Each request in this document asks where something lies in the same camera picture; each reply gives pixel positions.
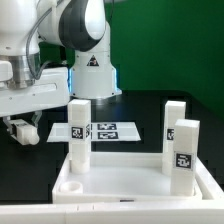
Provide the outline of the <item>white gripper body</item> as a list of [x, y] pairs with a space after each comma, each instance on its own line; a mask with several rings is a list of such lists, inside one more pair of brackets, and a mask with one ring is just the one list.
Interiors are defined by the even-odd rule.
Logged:
[[6, 82], [13, 76], [12, 64], [0, 60], [0, 117], [64, 106], [69, 102], [66, 67], [45, 69], [32, 86], [9, 89]]

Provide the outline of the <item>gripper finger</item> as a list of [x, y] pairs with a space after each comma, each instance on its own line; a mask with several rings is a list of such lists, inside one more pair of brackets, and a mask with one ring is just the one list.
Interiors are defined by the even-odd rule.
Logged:
[[14, 125], [14, 121], [10, 116], [5, 116], [3, 118], [4, 124], [7, 126], [7, 132], [10, 134], [12, 138], [16, 138], [16, 127]]
[[41, 111], [35, 111], [34, 112], [32, 118], [31, 118], [31, 121], [32, 121], [32, 123], [35, 127], [38, 127], [38, 123], [39, 123], [41, 117], [42, 117], [42, 112]]

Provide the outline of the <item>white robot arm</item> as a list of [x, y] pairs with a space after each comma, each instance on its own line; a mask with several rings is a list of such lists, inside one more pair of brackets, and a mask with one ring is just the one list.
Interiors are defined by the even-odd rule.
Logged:
[[[39, 142], [45, 109], [121, 93], [110, 62], [105, 0], [0, 0], [0, 118], [22, 145]], [[71, 69], [40, 61], [41, 42], [75, 51]]]

